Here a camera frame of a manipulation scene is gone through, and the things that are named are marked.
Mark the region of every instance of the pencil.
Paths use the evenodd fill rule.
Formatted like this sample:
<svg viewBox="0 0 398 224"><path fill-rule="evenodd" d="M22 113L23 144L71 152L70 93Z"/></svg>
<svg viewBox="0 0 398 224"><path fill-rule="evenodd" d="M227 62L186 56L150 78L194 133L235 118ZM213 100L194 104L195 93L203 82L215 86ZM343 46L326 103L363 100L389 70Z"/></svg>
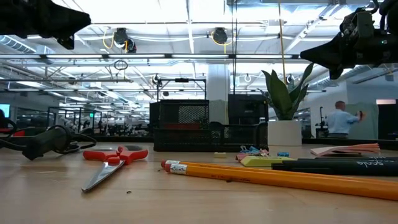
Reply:
<svg viewBox="0 0 398 224"><path fill-rule="evenodd" d="M290 187L295 189L316 190L346 195L398 200L398 183L384 180L374 181L354 177L331 178L331 175L269 170L267 173L230 170L212 167L199 167L185 164L167 164L165 170L172 174L189 175L211 179L231 180L252 184Z"/></svg>
<svg viewBox="0 0 398 224"><path fill-rule="evenodd" d="M290 174L290 175L299 175L299 176L308 176L308 177L318 177L320 174L311 174L311 173L304 173L304 172L292 172L292 171L281 171L281 170L267 170L267 169L256 169L256 168L247 168L247 167L236 167L236 166L224 166L224 165L214 165L214 164L204 164L198 162L182 162L182 161L173 161L173 160L163 160L161 162L161 166L164 168L167 164L183 164L189 166L197 166L197 167L207 167L207 168L218 168L218 169L228 169L228 170L241 170L241 171L252 171L252 172L260 172L263 174ZM351 177L344 177L344 176L337 176L337 175L328 175L329 179L346 179L352 180ZM383 180L376 180L372 179L373 182L383 182Z"/></svg>

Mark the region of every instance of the white column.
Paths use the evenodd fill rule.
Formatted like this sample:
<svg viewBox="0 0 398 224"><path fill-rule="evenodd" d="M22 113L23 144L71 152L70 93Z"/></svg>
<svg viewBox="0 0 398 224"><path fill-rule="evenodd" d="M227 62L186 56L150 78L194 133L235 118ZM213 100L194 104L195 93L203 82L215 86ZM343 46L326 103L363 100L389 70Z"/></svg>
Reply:
<svg viewBox="0 0 398 224"><path fill-rule="evenodd" d="M228 124L229 70L226 65L209 65L207 99L210 101L210 121Z"/></svg>

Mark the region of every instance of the plug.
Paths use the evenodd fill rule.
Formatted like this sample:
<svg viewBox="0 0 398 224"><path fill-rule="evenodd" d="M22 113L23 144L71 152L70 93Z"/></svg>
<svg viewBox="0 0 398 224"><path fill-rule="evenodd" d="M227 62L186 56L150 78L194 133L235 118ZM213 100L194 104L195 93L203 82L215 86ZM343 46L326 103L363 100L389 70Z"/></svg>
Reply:
<svg viewBox="0 0 398 224"><path fill-rule="evenodd" d="M68 136L61 128L51 129L42 134L38 134L30 139L26 144L26 149L22 155L30 160L42 157L49 151L65 151L69 145Z"/></svg>

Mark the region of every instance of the black mesh organizer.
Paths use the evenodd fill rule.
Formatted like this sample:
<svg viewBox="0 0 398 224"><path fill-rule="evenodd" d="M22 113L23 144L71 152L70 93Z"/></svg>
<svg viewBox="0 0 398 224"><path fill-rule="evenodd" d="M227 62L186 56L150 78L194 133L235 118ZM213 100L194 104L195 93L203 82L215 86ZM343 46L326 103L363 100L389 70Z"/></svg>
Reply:
<svg viewBox="0 0 398 224"><path fill-rule="evenodd" d="M208 100L160 101L155 151L239 152L241 146L267 149L267 123L222 125L209 123Z"/></svg>

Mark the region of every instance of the desk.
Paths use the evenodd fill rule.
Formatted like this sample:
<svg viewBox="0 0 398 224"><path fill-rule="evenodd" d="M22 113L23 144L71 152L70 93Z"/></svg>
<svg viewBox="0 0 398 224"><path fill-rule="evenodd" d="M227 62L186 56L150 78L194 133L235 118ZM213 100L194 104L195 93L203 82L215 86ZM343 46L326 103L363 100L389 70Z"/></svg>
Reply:
<svg viewBox="0 0 398 224"><path fill-rule="evenodd" d="M28 161L2 149L1 223L397 223L398 202L166 174L162 159L239 164L234 154L214 159L212 153L153 152L151 143L137 145L150 149L146 161L123 167L88 194L80 189L100 162L85 161L81 153L52 152ZM311 147L317 146L271 148L271 154L311 157Z"/></svg>

